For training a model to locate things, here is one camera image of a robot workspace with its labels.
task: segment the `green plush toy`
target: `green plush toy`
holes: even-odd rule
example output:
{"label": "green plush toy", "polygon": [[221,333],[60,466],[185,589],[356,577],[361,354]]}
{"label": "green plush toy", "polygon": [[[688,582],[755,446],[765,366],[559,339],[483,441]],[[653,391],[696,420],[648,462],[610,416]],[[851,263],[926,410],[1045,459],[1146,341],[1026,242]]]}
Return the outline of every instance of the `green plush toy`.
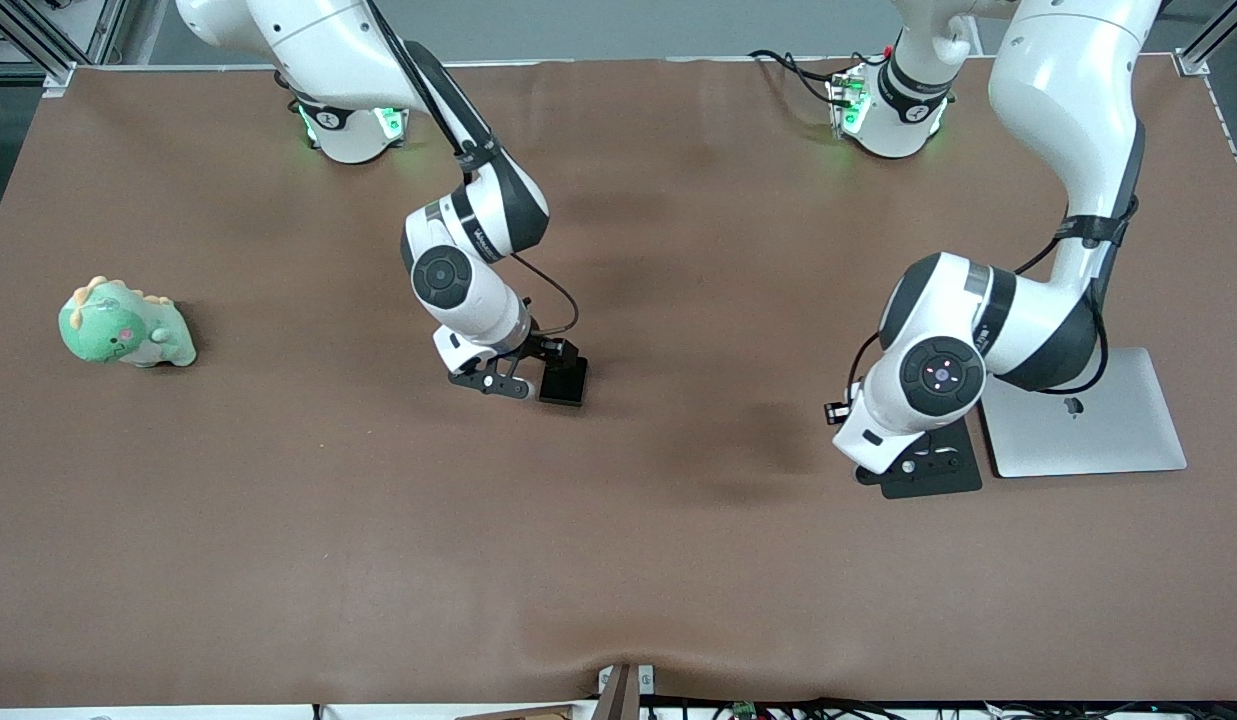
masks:
{"label": "green plush toy", "polygon": [[173,302],[101,275],[71,293],[59,311],[59,333],[69,350],[89,362],[151,367],[195,360],[192,333]]}

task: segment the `robotic arm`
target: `robotic arm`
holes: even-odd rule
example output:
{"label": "robotic arm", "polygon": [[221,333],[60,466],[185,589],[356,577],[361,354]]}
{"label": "robotic arm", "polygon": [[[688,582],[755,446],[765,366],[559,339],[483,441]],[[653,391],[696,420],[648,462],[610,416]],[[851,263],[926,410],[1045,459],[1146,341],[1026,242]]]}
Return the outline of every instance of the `robotic arm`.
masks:
{"label": "robotic arm", "polygon": [[[1106,345],[1103,297],[1136,209],[1143,155],[1131,77],[1157,4],[1017,5],[990,100],[1066,187],[1068,214],[1049,246],[1056,261],[1048,282],[948,252],[903,273],[880,320],[884,355],[850,398],[834,438],[873,473],[884,473],[924,432],[965,416],[988,374],[1030,391],[1050,388],[1084,371],[1095,340]],[[901,43],[893,56],[902,63],[918,54]]]}
{"label": "robotic arm", "polygon": [[[426,47],[400,40],[367,0],[178,0],[178,9],[212,45],[270,59],[304,106],[344,118],[345,127],[377,108],[430,114],[463,183],[408,215],[400,255],[418,301],[442,324],[432,340],[450,381],[526,398],[532,387],[513,372],[521,359],[537,358],[553,374],[544,381],[553,392],[541,400],[581,402],[586,360],[539,333],[526,303],[490,268],[542,240],[546,199]],[[512,361],[507,374],[499,371],[502,359]]]}
{"label": "robotic arm", "polygon": [[1016,0],[893,0],[902,31],[893,53],[839,78],[833,96],[837,135],[882,158],[904,158],[938,132],[948,92],[974,48],[967,15],[1007,19]]}

